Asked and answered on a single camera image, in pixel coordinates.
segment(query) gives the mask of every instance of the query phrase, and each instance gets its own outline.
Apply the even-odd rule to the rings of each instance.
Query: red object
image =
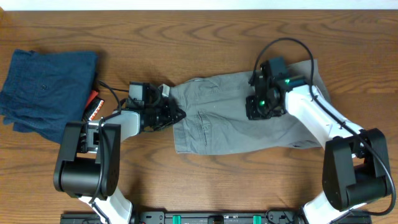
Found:
[[[87,106],[94,100],[94,98],[95,98],[96,96],[98,96],[98,92],[92,90],[91,93],[90,93],[90,96],[88,97],[88,100],[87,100],[85,109],[87,109]]]

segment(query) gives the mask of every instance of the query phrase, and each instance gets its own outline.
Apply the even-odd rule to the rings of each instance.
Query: robotic arm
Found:
[[[100,220],[111,224],[327,224],[338,223],[342,218],[345,223],[371,223],[369,215],[350,216],[350,213],[395,193],[394,185],[388,182],[386,139],[378,129],[365,131],[346,119],[324,100],[315,86],[307,83],[304,77],[289,74],[282,58],[274,58],[261,64],[261,72],[253,73],[250,84],[256,93],[246,98],[249,119],[269,119],[289,113],[302,122],[325,149],[323,192],[300,211],[137,214],[117,187],[120,143],[148,127],[156,131],[170,126],[183,119],[185,113],[168,99],[167,86],[158,89],[146,83],[131,83],[129,98],[122,100],[122,104],[126,104],[122,110],[99,121],[67,124],[55,167],[54,186],[87,203],[98,216],[63,215],[61,223]],[[385,167],[335,118],[365,139]],[[96,153],[96,159],[78,157],[78,153],[87,152]],[[353,157],[364,158],[364,164],[354,166]]]

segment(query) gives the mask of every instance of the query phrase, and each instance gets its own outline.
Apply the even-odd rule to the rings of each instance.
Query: dark blue cloth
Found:
[[[95,78],[94,52],[39,54],[15,50],[0,92],[3,123],[60,143],[69,121],[81,120]]]

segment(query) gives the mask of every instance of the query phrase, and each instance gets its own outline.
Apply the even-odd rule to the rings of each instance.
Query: wooden table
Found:
[[[334,106],[366,129],[379,128],[398,181],[398,13],[396,11],[5,12],[0,23],[0,83],[14,49],[94,50],[110,86],[129,81],[178,85],[193,77],[251,70],[278,37],[296,37],[318,59]],[[294,43],[264,59],[308,59]],[[116,106],[106,90],[103,114]],[[0,125],[0,222],[58,223],[90,207],[57,192],[59,145]],[[123,142],[119,187],[142,207],[168,211],[299,207],[322,190],[323,149],[273,148],[228,156],[177,155],[171,129]],[[390,198],[368,206],[384,210]],[[398,210],[375,223],[394,223]]]

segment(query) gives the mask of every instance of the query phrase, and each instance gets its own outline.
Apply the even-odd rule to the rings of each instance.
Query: folded cloth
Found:
[[[0,92],[3,123],[60,143],[65,125],[81,120],[95,77],[94,52],[39,54],[15,50]]]
[[[288,66],[289,72],[310,78],[310,61]],[[170,95],[187,117],[174,125],[177,153],[232,154],[269,147],[307,149],[320,144],[290,114],[267,120],[248,120],[246,97],[254,94],[248,81],[252,72],[194,78],[173,87]],[[315,61],[314,84],[330,103]]]

